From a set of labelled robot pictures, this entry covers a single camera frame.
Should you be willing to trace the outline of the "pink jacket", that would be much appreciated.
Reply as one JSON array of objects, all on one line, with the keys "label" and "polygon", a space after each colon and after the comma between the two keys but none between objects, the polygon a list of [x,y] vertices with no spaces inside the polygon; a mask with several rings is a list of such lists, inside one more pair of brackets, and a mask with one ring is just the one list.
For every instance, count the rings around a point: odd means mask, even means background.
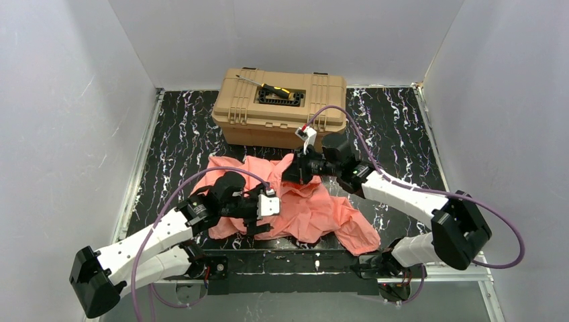
[{"label": "pink jacket", "polygon": [[355,256],[377,250],[380,246],[377,230],[359,210],[353,208],[348,198],[330,195],[320,177],[313,177],[306,185],[282,179],[283,171],[292,160],[292,154],[285,155],[281,160],[246,156],[242,161],[227,156],[212,156],[209,158],[208,173],[194,188],[212,185],[225,173],[227,166],[247,170],[269,182],[280,199],[280,213],[263,219],[263,223],[270,224],[272,229],[255,235],[255,239],[292,236],[299,242],[315,244],[320,237],[334,233],[341,245]]}]

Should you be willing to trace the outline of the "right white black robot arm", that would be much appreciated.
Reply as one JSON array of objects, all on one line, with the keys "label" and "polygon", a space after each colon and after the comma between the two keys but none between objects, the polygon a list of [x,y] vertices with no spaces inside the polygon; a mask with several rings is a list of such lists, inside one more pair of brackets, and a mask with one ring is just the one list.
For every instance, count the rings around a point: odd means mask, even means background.
[{"label": "right white black robot arm", "polygon": [[408,187],[359,159],[341,134],[324,136],[321,152],[313,146],[316,135],[311,128],[299,128],[296,135],[303,146],[294,151],[291,165],[282,174],[284,181],[307,184],[314,176],[332,176],[347,193],[394,207],[430,230],[396,239],[381,253],[360,260],[353,267],[360,276],[373,272],[396,276],[430,262],[465,270],[491,238],[490,227],[478,207],[467,201],[466,193],[453,199]]}]

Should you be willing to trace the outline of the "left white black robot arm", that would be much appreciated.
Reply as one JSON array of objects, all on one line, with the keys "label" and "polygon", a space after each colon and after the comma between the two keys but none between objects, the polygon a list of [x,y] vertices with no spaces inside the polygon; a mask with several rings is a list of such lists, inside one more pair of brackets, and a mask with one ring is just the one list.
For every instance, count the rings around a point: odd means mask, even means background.
[{"label": "left white black robot arm", "polygon": [[223,217],[241,219],[248,235],[270,231],[270,224],[259,221],[280,213],[276,191],[251,172],[222,169],[213,184],[173,208],[164,206],[153,224],[114,244],[97,250],[85,246],[75,254],[69,282],[87,318],[106,314],[141,286],[194,268],[210,272],[211,263],[188,242]]}]

